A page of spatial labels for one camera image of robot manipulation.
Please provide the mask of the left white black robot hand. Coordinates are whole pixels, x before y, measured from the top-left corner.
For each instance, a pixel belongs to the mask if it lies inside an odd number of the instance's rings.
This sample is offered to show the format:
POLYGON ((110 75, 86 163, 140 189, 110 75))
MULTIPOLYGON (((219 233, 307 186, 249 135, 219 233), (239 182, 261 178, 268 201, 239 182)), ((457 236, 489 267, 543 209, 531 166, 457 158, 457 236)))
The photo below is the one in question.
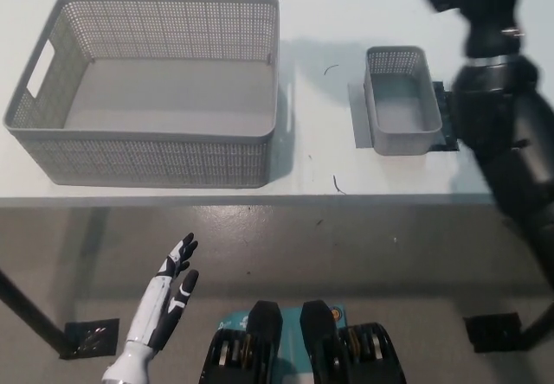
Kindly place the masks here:
POLYGON ((187 234, 165 257, 139 302, 126 337, 128 342, 142 344, 153 352, 164 349, 199 278, 189 262, 197 246, 194 234, 187 234))

